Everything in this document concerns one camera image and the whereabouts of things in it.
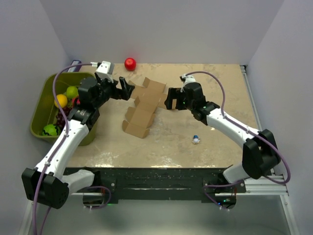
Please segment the brown cardboard box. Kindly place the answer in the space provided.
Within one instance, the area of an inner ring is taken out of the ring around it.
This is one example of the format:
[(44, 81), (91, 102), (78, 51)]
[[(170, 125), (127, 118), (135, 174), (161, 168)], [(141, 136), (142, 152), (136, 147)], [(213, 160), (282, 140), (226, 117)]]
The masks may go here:
[(122, 130), (132, 136), (145, 138), (156, 116), (157, 108), (165, 109), (164, 101), (167, 94), (166, 85), (149, 78), (145, 78), (142, 85), (135, 85), (131, 94), (134, 106), (128, 107)]

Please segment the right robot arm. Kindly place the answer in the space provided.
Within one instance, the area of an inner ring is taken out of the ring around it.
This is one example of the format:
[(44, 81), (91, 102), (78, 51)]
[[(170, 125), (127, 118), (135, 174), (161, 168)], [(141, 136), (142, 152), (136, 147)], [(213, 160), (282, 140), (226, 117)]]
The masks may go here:
[(230, 192), (235, 183), (246, 179), (259, 179), (280, 163), (277, 153), (269, 146), (276, 146), (271, 131), (259, 131), (243, 125), (222, 112), (219, 105), (207, 101), (200, 83), (191, 82), (184, 88), (169, 88), (164, 101), (166, 109), (190, 110), (194, 118), (213, 127), (233, 140), (243, 150), (242, 161), (223, 171), (218, 180), (218, 187), (223, 192)]

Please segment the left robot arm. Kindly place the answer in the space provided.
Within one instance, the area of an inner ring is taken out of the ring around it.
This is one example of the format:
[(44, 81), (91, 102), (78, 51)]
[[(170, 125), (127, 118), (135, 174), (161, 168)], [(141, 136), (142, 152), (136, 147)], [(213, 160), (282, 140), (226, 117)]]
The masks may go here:
[(69, 195), (81, 189), (96, 192), (101, 188), (101, 180), (88, 168), (64, 175), (66, 166), (81, 141), (97, 122), (99, 108), (109, 99), (129, 100), (134, 85), (124, 77), (109, 80), (108, 76), (87, 77), (78, 87), (79, 104), (66, 117), (66, 124), (50, 151), (33, 168), (22, 173), (26, 196), (37, 203), (61, 208)]

